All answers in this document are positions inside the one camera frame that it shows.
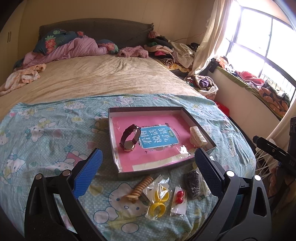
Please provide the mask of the white tube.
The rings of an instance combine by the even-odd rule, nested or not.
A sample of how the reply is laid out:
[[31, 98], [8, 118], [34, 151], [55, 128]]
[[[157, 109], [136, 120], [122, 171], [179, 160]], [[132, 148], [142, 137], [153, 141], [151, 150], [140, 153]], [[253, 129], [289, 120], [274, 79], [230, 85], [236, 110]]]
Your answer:
[[211, 191], [202, 175], [199, 176], [199, 186], [200, 186], [200, 196], [207, 197], [211, 194]]

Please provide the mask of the black beaded item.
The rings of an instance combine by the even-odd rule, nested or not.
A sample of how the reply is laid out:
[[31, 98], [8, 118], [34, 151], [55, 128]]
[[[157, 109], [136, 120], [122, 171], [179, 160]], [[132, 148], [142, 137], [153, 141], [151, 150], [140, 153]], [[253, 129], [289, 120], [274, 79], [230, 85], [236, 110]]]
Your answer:
[[192, 170], [184, 174], [184, 185], [191, 199], [198, 197], [200, 194], [200, 176], [199, 172]]

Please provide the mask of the cream plastic hair claw clip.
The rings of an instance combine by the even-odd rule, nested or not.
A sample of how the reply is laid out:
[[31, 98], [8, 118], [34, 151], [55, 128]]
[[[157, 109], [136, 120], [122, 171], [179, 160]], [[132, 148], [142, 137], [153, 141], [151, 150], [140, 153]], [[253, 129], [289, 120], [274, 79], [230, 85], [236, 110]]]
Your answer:
[[195, 147], [204, 147], [208, 144], [197, 126], [190, 127], [190, 143]]

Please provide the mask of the red ball earrings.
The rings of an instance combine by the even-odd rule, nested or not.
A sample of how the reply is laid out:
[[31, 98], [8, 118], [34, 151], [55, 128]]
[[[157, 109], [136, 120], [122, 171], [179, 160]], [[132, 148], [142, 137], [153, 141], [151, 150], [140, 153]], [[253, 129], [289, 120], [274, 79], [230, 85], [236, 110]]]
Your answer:
[[187, 192], [180, 186], [175, 187], [173, 200], [171, 203], [170, 215], [184, 216], [187, 209]]

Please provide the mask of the maroon leather strap wristwatch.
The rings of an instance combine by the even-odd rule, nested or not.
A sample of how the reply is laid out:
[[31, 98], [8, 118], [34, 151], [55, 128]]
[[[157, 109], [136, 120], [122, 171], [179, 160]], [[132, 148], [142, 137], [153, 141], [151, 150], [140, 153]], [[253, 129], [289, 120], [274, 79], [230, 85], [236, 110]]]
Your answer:
[[121, 136], [119, 143], [120, 147], [126, 152], [132, 151], [139, 141], [140, 135], [141, 128], [135, 124], [130, 125], [125, 129]]

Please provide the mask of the yellow bangles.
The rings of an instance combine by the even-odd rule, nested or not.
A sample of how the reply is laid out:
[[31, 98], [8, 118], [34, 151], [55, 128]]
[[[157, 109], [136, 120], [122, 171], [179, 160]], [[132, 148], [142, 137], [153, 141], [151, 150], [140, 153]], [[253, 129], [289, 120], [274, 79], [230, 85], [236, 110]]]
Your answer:
[[142, 192], [148, 200], [146, 218], [156, 220], [161, 218], [167, 209], [171, 196], [170, 179], [159, 175]]

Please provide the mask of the hello kitty teal blanket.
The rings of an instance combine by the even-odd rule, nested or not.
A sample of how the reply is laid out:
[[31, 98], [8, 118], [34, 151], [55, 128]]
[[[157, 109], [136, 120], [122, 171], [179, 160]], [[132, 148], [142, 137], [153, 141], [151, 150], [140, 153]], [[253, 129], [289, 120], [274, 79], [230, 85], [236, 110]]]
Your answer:
[[120, 181], [113, 161], [108, 129], [110, 108], [180, 106], [216, 144], [213, 158], [241, 177], [252, 177], [255, 156], [240, 130], [203, 96], [172, 94], [107, 95], [39, 104], [19, 103], [1, 121], [1, 208], [24, 233], [27, 199], [34, 177], [56, 176], [86, 159], [95, 148], [103, 163], [80, 202], [108, 240], [186, 240], [204, 223], [217, 199], [189, 200], [185, 216], [166, 212], [145, 217], [148, 203], [122, 201], [141, 178]]

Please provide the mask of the red plastic box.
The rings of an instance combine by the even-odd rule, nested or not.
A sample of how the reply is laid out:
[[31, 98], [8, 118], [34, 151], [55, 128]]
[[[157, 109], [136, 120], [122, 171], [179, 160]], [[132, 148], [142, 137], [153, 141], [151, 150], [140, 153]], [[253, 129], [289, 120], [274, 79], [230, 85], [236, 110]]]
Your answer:
[[229, 117], [229, 115], [230, 115], [229, 108], [227, 108], [226, 106], [224, 106], [223, 104], [221, 104], [219, 102], [216, 102], [216, 105], [227, 117]]

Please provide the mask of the shallow dark cardboard box tray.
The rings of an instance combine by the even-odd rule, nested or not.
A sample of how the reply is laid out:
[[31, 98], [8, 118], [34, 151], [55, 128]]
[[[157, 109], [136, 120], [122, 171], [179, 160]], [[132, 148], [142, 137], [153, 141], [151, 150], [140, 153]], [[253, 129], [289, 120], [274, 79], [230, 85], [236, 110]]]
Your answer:
[[110, 108], [109, 133], [118, 172], [144, 174], [189, 162], [202, 147], [210, 154], [212, 138], [185, 108]]

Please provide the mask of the bag stuffed with clothes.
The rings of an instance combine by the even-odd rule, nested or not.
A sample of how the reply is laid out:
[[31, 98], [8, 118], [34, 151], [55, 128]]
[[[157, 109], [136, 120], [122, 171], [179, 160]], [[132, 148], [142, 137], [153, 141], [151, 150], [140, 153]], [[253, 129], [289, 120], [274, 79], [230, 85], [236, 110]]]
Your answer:
[[187, 76], [184, 81], [207, 99], [215, 100], [219, 88], [211, 77], [195, 74]]

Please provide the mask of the peach child garment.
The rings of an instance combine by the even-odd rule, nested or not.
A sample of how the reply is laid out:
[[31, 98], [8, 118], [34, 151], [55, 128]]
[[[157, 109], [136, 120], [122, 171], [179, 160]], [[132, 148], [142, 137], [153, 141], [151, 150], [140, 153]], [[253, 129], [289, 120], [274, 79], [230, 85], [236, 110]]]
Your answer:
[[46, 69], [46, 64], [34, 65], [26, 69], [17, 70], [10, 74], [1, 86], [0, 96], [21, 88], [40, 78], [40, 73]]

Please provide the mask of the pile of mixed clothes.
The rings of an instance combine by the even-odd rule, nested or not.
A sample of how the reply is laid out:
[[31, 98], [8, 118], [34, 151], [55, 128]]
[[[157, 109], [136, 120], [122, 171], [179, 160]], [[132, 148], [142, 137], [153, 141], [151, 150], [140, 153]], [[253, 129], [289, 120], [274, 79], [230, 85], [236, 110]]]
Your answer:
[[144, 49], [148, 51], [149, 56], [168, 70], [180, 70], [189, 72], [192, 69], [194, 56], [199, 44], [177, 43], [168, 40], [156, 31], [150, 31], [148, 42]]

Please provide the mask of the pink crumpled quilt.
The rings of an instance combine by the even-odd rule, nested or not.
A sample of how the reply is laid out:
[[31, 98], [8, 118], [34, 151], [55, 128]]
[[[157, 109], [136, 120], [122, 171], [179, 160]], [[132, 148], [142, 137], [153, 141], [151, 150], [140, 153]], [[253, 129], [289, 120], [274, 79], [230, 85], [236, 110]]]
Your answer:
[[25, 55], [21, 67], [25, 69], [34, 65], [47, 64], [58, 60], [85, 56], [101, 56], [105, 54], [108, 54], [106, 47], [99, 46], [94, 39], [84, 36], [83, 38], [75, 38], [48, 55], [29, 52]]

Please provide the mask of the pink fuzzy garment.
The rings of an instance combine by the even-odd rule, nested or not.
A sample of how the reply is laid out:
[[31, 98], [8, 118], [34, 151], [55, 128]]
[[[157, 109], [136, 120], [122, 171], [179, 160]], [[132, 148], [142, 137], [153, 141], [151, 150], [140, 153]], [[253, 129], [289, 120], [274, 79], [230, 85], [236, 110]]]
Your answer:
[[149, 53], [142, 46], [136, 47], [125, 47], [119, 50], [118, 57], [138, 57], [138, 58], [148, 58]]

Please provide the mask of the cream curtain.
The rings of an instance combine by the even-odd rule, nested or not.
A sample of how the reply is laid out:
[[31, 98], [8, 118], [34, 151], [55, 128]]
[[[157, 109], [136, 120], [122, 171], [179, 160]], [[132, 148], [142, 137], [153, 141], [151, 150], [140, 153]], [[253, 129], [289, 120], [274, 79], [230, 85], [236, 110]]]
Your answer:
[[226, 32], [229, 11], [233, 1], [214, 1], [207, 30], [194, 56], [189, 75], [200, 73], [221, 45]]

